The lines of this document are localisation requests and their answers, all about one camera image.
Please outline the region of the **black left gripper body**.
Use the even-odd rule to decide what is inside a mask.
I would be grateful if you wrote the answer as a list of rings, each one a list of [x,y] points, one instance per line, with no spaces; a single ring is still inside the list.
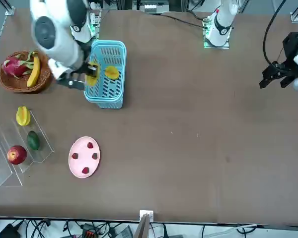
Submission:
[[[285,61],[283,65],[298,65],[298,32],[290,32],[283,40]]]

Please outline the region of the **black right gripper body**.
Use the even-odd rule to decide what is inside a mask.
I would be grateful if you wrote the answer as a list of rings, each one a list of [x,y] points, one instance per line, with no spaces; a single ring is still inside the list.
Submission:
[[[85,80],[80,79],[80,75],[88,72],[87,63],[83,63],[82,67],[77,70],[56,63],[56,83],[70,89],[84,90]]]

